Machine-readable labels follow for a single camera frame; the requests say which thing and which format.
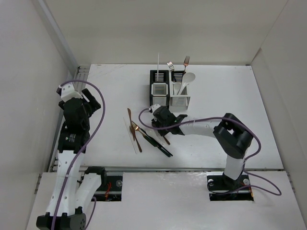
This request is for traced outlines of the large white ceramic spoon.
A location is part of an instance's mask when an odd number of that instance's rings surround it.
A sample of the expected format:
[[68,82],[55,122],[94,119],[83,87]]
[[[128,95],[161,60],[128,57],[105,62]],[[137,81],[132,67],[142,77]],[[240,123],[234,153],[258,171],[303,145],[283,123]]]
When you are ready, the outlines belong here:
[[186,86],[188,86],[191,82],[193,82],[194,80],[196,79],[196,75],[192,72],[187,72],[183,75],[183,78],[182,78],[182,83],[181,83],[181,87],[177,93],[177,95],[181,95],[184,88]]

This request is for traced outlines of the silver steel fork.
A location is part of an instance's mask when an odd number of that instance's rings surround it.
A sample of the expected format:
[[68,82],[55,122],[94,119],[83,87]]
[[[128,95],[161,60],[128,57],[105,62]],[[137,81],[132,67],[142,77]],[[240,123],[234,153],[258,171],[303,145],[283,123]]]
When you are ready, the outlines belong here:
[[175,67],[174,67],[174,65],[173,65],[173,63],[171,61],[167,62],[167,66],[169,67],[169,70],[171,72],[173,72],[175,70]]

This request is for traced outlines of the copper rose-gold fork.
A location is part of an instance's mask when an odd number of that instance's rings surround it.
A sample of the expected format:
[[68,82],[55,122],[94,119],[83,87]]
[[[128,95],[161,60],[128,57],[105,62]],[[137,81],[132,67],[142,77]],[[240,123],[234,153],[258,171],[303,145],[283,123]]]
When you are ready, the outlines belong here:
[[189,65],[189,61],[190,61],[190,56],[186,56],[185,60],[184,60],[184,72],[186,72],[186,68]]

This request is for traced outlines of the small white ceramic spoon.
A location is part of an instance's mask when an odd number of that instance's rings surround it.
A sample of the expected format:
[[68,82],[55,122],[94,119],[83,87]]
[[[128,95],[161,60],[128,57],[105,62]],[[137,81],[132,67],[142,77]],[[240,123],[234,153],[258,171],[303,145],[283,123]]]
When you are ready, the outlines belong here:
[[168,143],[166,142],[166,140],[159,135],[159,133],[157,132],[157,130],[154,129],[146,129],[146,132],[148,133],[149,136],[153,137],[156,141],[158,141],[161,145],[163,146],[167,146]]

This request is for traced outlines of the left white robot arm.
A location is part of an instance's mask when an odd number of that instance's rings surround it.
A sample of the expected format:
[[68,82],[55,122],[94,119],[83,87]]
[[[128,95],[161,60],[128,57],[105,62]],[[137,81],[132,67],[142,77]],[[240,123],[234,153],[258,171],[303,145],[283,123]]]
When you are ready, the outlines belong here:
[[37,217],[40,230],[84,230],[89,225],[85,210],[94,199],[96,190],[107,186],[103,167],[89,167],[79,176],[84,159],[91,115],[101,108],[87,89],[78,93],[71,83],[59,87],[59,107],[64,123],[58,141],[58,169],[55,187],[46,213]]

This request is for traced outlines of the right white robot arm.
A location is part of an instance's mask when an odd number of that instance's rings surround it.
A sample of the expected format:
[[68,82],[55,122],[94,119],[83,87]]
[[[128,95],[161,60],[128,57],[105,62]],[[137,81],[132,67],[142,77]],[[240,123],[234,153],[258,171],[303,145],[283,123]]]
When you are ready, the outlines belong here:
[[199,135],[215,138],[227,154],[226,166],[221,176],[220,188],[214,188],[213,179],[208,180],[208,188],[213,192],[234,191],[240,186],[244,157],[251,145],[253,136],[238,124],[241,122],[233,114],[227,113],[221,121],[193,121],[188,115],[175,116],[170,110],[159,104],[151,106],[154,116],[152,126],[161,136]]

